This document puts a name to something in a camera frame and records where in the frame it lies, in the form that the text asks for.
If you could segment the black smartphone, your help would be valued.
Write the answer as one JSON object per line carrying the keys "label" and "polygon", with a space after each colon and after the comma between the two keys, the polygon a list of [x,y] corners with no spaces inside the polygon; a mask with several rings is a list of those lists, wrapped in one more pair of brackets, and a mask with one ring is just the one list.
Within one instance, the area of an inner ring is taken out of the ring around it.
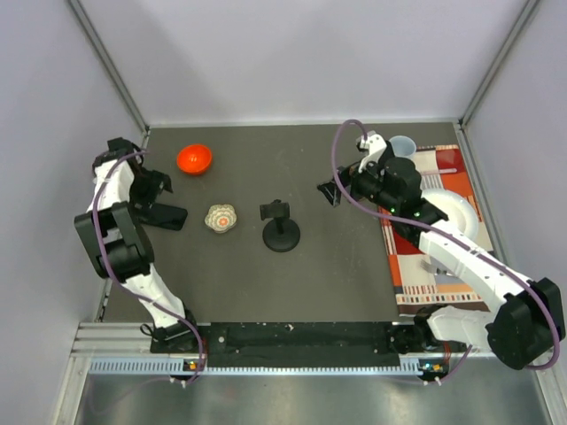
{"label": "black smartphone", "polygon": [[138,220],[147,226],[180,231],[188,217],[184,208],[154,203],[150,207],[136,209]]}

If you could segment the black camera stand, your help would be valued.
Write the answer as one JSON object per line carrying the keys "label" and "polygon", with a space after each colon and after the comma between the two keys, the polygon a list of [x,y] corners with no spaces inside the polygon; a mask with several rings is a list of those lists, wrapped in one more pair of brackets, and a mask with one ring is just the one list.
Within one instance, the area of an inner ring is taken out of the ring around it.
{"label": "black camera stand", "polygon": [[288,252],[299,244],[300,228],[290,212],[290,205],[280,199],[260,205],[260,219],[269,220],[262,230],[262,240],[271,251]]}

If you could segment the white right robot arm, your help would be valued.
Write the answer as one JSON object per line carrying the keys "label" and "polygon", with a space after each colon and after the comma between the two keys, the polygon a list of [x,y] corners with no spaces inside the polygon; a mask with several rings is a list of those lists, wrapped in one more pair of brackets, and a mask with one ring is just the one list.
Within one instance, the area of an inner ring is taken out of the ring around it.
{"label": "white right robot arm", "polygon": [[481,297],[484,312],[438,305],[421,313],[413,331],[416,344],[436,349],[445,340],[491,350],[507,367],[552,367],[565,337],[562,295],[548,278],[535,281],[481,249],[451,223],[445,212],[426,200],[422,176],[407,158],[364,159],[339,167],[330,181],[318,184],[328,202],[366,199],[372,214],[389,220],[395,231],[419,251],[439,262]]}

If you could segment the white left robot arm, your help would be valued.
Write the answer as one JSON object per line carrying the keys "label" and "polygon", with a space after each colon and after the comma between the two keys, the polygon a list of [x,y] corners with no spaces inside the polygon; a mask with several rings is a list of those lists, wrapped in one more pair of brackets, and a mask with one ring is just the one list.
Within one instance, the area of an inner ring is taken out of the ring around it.
{"label": "white left robot arm", "polygon": [[92,164],[94,197],[87,212],[74,217],[74,228],[98,276],[115,282],[151,316],[151,323],[140,327],[151,339],[151,352],[197,352],[201,331],[190,309],[159,275],[144,230],[179,231],[188,213],[158,203],[172,182],[167,174],[145,168],[143,155],[125,138],[108,141]]}

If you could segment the orange bowl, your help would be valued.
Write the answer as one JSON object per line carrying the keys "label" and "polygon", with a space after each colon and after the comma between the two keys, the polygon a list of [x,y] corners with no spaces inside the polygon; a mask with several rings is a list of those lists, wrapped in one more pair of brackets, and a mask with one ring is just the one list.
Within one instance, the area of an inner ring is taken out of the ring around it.
{"label": "orange bowl", "polygon": [[201,175],[212,165],[213,153],[204,144],[194,143],[183,147],[176,157],[177,167],[190,175]]}

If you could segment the patterned floral small bowl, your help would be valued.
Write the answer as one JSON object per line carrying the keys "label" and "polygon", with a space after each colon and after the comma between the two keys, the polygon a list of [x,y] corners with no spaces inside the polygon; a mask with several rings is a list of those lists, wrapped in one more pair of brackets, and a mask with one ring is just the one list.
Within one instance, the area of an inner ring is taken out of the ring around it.
{"label": "patterned floral small bowl", "polygon": [[212,205],[205,218],[205,225],[214,233],[223,234],[237,224],[237,213],[233,205]]}

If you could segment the light blue ceramic cup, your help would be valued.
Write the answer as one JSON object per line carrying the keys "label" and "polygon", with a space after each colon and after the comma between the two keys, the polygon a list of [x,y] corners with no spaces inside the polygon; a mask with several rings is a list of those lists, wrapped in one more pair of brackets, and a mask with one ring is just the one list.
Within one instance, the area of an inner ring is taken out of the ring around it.
{"label": "light blue ceramic cup", "polygon": [[395,135],[389,139],[393,153],[398,158],[412,159],[416,154],[415,141],[406,135]]}

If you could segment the colourful patchwork placemat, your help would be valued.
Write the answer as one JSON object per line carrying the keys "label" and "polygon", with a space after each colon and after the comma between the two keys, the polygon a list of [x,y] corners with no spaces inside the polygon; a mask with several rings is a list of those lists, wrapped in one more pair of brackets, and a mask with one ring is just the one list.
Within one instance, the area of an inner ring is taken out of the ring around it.
{"label": "colourful patchwork placemat", "polygon": [[[474,208],[478,220],[475,243],[486,251],[493,246],[485,220],[470,183],[460,149],[456,145],[421,147],[412,158],[417,170],[457,168],[455,174],[424,175],[421,188],[448,189],[464,197]],[[466,310],[486,311],[482,298],[466,283],[449,275],[429,274],[420,267],[425,260],[439,268],[439,262],[420,252],[393,229],[388,220],[380,221],[385,239],[396,304],[401,315],[413,315],[427,305],[453,305]]]}

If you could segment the white plate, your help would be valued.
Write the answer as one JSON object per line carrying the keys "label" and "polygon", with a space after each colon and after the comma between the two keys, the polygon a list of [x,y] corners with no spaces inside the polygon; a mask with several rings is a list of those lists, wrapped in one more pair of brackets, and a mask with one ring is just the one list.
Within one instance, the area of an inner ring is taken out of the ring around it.
{"label": "white plate", "polygon": [[448,189],[425,189],[423,197],[445,213],[466,237],[475,241],[479,220],[473,206],[464,197]]}

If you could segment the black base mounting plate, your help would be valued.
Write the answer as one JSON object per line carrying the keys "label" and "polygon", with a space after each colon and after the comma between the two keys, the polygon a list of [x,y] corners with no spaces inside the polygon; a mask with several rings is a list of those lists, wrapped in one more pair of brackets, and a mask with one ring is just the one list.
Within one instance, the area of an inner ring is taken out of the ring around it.
{"label": "black base mounting plate", "polygon": [[208,366],[394,366],[402,354],[465,351],[458,342],[424,341],[409,324],[367,322],[213,322],[198,326]]}

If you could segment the pink handled spoon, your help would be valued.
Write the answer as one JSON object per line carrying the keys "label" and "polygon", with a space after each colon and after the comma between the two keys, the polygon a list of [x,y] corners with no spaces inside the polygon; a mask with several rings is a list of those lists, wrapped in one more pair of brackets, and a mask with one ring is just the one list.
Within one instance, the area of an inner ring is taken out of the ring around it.
{"label": "pink handled spoon", "polygon": [[444,168],[444,169],[421,171],[420,174],[421,175],[455,174],[457,172],[458,172],[457,168]]}

